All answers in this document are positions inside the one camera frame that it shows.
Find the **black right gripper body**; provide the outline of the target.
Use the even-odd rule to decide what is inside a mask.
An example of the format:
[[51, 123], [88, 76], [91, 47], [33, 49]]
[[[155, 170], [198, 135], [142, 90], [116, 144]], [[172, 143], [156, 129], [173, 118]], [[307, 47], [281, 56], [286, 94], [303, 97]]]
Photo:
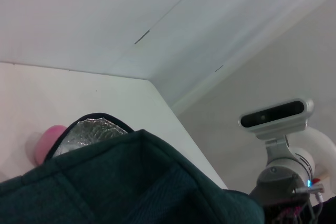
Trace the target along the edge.
[[287, 202], [265, 206], [265, 223], [314, 223], [315, 211], [309, 198], [309, 195], [298, 195]]

